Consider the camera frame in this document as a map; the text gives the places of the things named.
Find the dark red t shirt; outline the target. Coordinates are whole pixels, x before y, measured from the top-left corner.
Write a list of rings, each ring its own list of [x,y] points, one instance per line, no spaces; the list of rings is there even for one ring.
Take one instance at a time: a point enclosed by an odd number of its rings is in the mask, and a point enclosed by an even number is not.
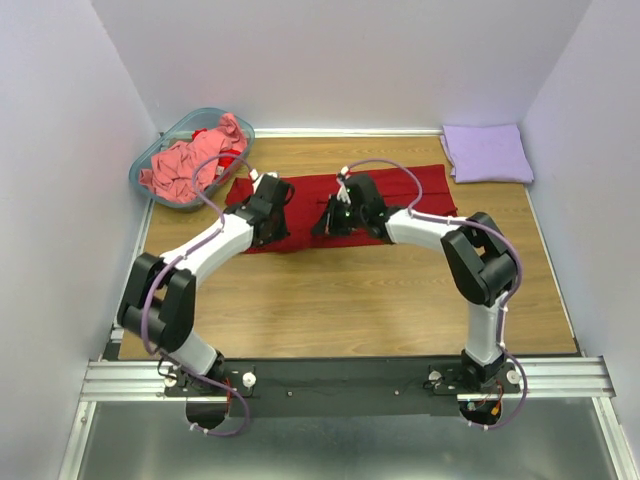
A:
[[[421,200],[415,206],[418,211],[441,216],[457,214],[444,166],[412,167],[410,171],[423,187]],[[417,186],[409,175],[400,169],[369,170],[367,173],[374,179],[386,204],[406,207],[416,198]],[[289,177],[286,181],[295,188],[292,200],[285,206],[285,218],[290,235],[264,247],[252,247],[247,251],[249,254],[293,253],[306,249],[347,248],[381,243],[363,231],[346,237],[313,236],[312,227],[325,210],[329,196],[337,191],[335,176],[298,176]]]

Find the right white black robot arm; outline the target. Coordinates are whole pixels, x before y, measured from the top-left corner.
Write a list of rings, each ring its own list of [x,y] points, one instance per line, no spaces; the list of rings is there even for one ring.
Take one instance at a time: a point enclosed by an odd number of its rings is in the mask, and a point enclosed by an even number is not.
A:
[[[522,281],[522,264],[513,245],[486,213],[470,217],[425,214],[390,206],[368,174],[344,169],[312,227],[315,237],[346,237],[357,230],[387,244],[420,246],[440,252],[459,293],[468,302],[466,344],[460,379],[480,392],[493,384],[505,363],[504,322],[508,301]]]

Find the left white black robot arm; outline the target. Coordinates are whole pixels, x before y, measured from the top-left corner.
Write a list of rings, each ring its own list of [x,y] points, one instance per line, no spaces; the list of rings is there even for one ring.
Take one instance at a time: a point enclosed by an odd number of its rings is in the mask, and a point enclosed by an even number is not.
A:
[[[117,324],[137,335],[148,353],[188,371],[188,384],[201,395],[220,387],[224,357],[195,331],[197,290],[234,256],[289,236],[284,209],[294,192],[278,176],[262,174],[252,194],[221,211],[212,226],[174,250],[143,253],[132,264]]]

